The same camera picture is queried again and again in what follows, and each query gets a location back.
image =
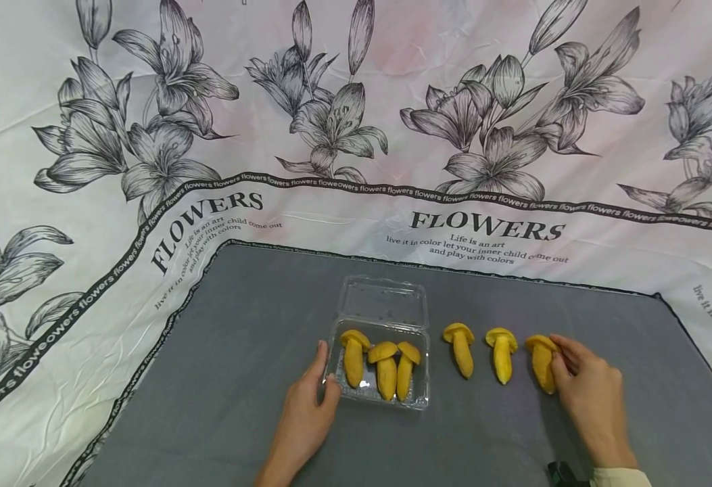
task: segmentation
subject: yellow mushroom-shaped food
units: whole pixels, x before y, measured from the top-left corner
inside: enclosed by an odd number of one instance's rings
[[[464,323],[451,323],[442,332],[445,342],[453,344],[453,355],[458,370],[465,379],[472,376],[475,364],[472,362],[472,352],[469,352],[469,345],[475,341],[472,331]]]
[[[556,347],[556,344],[544,335],[533,335],[526,339],[526,349],[531,354],[531,369],[534,370],[537,384],[547,394],[554,394],[556,392],[556,380],[552,376],[550,362],[552,361],[552,353],[558,352],[559,347]]]
[[[518,342],[512,333],[504,328],[494,328],[485,334],[485,342],[494,349],[494,368],[497,379],[503,385],[513,377],[513,360],[510,355],[518,350]]]
[[[372,347],[366,359],[370,364],[377,363],[377,390],[385,400],[391,400],[396,394],[396,360],[399,351],[393,342],[381,342]]]
[[[351,388],[357,388],[364,379],[364,353],[372,347],[369,339],[357,329],[349,329],[339,338],[345,347],[345,377]]]
[[[398,349],[402,353],[400,357],[400,368],[396,379],[396,396],[400,400],[407,399],[409,394],[409,380],[412,377],[412,366],[421,363],[421,353],[408,342],[398,344]]]

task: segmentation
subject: clear plastic container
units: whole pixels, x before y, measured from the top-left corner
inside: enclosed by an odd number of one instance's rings
[[[347,399],[365,400],[403,409],[422,411],[429,405],[429,334],[426,291],[421,286],[388,279],[350,276],[345,280],[339,297],[339,309],[329,338],[329,363],[324,378],[333,373]],[[345,348],[340,337],[348,329],[357,329],[372,345],[380,342],[409,342],[421,352],[421,364],[412,368],[409,394],[406,400],[384,400],[377,390],[375,364],[364,360],[364,379],[351,388],[345,378],[342,363]]]

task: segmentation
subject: mushroom stem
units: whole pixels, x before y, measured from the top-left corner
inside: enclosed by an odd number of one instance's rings
[[[407,358],[407,355],[402,355],[400,358],[400,368],[398,368],[397,374],[396,396],[400,400],[405,400],[409,394],[409,381],[412,375],[412,360]]]
[[[345,378],[351,388],[357,388],[364,379],[364,356],[356,340],[349,340],[345,347]]]
[[[455,363],[458,364],[458,370],[461,371],[461,375],[464,375],[467,379],[470,378],[475,364],[472,361],[472,352],[469,352],[469,343],[467,343],[465,334],[455,333],[453,335],[453,355],[455,356]]]
[[[494,344],[494,368],[502,385],[513,377],[513,360],[510,359],[510,342],[506,337],[498,337]]]
[[[377,390],[385,400],[391,400],[396,393],[396,361],[393,357],[377,363]]]
[[[556,392],[556,381],[550,370],[552,362],[552,351],[542,345],[536,345],[531,351],[531,368],[534,370],[534,375],[540,383],[540,387],[547,394]]]

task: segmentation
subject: white fabric backdrop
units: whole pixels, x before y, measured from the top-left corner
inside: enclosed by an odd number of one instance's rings
[[[237,242],[660,294],[712,368],[712,5],[0,2],[0,486]]]

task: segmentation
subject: hand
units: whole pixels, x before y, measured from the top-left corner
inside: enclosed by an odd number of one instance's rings
[[[626,430],[623,376],[569,338],[550,335],[561,353],[550,364],[561,404],[572,418],[595,467],[637,468]]]
[[[318,405],[318,385],[326,367],[329,345],[318,342],[313,363],[285,395],[283,415],[269,449],[269,457],[255,487],[286,487],[329,435],[342,395],[334,374],[326,378],[325,396]]]

